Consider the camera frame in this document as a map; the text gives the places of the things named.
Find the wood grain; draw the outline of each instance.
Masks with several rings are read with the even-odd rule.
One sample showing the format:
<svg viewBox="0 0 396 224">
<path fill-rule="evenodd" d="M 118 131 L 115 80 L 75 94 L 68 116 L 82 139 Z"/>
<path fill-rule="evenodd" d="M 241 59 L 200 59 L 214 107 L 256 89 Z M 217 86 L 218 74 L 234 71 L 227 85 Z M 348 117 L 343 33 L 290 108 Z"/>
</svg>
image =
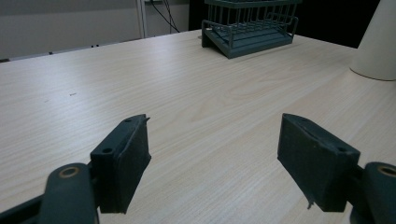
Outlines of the wood grain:
<svg viewBox="0 0 396 224">
<path fill-rule="evenodd" d="M 101 223 L 349 223 L 307 210 L 276 159 L 282 113 L 369 161 L 396 164 L 396 82 L 349 70 L 355 50 L 302 36 L 228 60 L 199 31 L 0 63 L 0 211 L 145 113 L 152 160 L 127 215 Z"/>
</svg>

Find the white cylinder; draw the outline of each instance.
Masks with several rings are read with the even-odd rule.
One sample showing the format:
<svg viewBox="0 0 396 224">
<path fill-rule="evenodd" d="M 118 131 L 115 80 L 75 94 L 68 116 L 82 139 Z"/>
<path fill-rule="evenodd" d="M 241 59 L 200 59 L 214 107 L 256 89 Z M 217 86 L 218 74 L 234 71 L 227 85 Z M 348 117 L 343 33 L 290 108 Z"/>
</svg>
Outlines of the white cylinder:
<svg viewBox="0 0 396 224">
<path fill-rule="evenodd" d="M 381 0 L 350 69 L 365 77 L 396 80 L 396 0 Z"/>
</svg>

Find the cable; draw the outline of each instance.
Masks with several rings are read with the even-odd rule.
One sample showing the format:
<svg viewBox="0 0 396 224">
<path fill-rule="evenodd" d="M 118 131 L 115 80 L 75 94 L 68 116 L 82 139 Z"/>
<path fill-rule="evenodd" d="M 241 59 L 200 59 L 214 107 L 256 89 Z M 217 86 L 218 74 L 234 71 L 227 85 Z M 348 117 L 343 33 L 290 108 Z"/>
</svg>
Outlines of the cable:
<svg viewBox="0 0 396 224">
<path fill-rule="evenodd" d="M 160 12 L 160 10 L 158 10 L 158 8 L 155 7 L 153 0 L 150 0 L 150 3 L 152 4 L 152 6 L 155 8 L 155 10 L 163 17 L 163 19 L 172 27 L 174 28 L 178 33 L 180 33 L 180 31 L 176 28 L 176 26 L 172 25 L 171 22 L 169 22 L 165 16 Z"/>
<path fill-rule="evenodd" d="M 170 22 L 174 24 L 174 26 L 176 27 L 175 21 L 173 20 L 172 14 L 171 14 L 171 8 L 169 5 L 168 0 L 163 0 L 166 4 L 166 8 L 168 9 L 168 14 L 169 14 L 169 18 L 170 18 Z"/>
</svg>

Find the screw hole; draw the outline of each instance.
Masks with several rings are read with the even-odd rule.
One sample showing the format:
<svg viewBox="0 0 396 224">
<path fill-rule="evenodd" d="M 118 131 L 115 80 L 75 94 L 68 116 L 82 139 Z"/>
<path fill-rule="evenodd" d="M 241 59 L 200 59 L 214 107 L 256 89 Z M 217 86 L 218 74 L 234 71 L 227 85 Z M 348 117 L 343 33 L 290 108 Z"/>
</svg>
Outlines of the screw hole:
<svg viewBox="0 0 396 224">
<path fill-rule="evenodd" d="M 378 167 L 379 172 L 381 172 L 384 175 L 389 175 L 396 177 L 396 169 L 388 166 L 380 166 Z"/>
<path fill-rule="evenodd" d="M 338 147 L 338 150 L 339 150 L 340 152 L 346 152 L 346 151 L 347 151 L 347 149 L 344 148 L 344 147 Z"/>
<path fill-rule="evenodd" d="M 105 149 L 102 150 L 103 153 L 110 153 L 112 151 L 113 151 L 112 148 L 105 148 Z"/>
<path fill-rule="evenodd" d="M 67 167 L 64 168 L 60 173 L 59 173 L 59 177 L 60 178 L 69 178 L 72 177 L 73 175 L 78 174 L 78 167 L 72 166 L 72 167 Z"/>
</svg>

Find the wooden table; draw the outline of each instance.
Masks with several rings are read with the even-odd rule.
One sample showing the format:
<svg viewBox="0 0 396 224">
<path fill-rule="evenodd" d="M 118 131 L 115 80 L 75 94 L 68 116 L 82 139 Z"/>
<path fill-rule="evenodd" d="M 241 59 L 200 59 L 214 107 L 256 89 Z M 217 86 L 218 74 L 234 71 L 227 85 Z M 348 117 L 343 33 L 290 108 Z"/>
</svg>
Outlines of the wooden table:
<svg viewBox="0 0 396 224">
<path fill-rule="evenodd" d="M 396 164 L 396 82 L 349 70 L 355 50 L 295 36 L 228 60 L 199 31 L 0 64 L 0 211 L 44 190 L 123 119 L 148 122 L 152 160 L 127 215 L 101 223 L 349 223 L 308 202 L 276 159 L 282 113 L 369 161 Z"/>
</svg>

